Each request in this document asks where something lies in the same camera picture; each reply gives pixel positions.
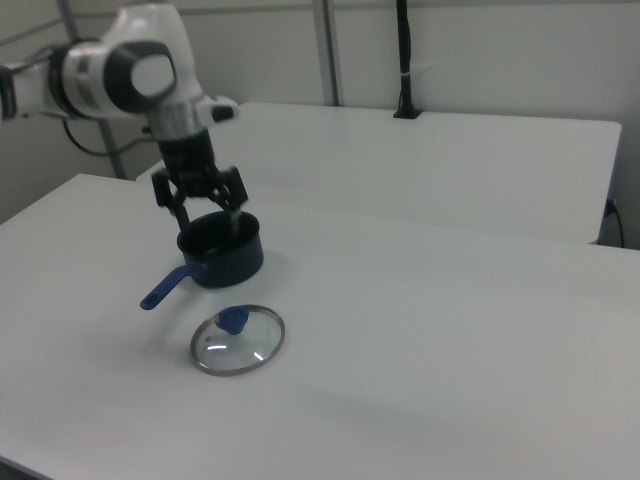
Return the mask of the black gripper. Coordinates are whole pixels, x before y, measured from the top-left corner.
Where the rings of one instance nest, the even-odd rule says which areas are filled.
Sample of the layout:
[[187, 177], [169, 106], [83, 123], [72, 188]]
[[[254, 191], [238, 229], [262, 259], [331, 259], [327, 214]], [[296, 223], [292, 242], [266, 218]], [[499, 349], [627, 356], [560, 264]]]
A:
[[[209, 198], [228, 215], [230, 228], [240, 228], [241, 207], [248, 194], [239, 170], [232, 166], [220, 171], [208, 130], [179, 140], [158, 143], [166, 169], [151, 176], [156, 203], [176, 219], [180, 231], [190, 224], [185, 196]], [[176, 187], [171, 190], [171, 183]]]

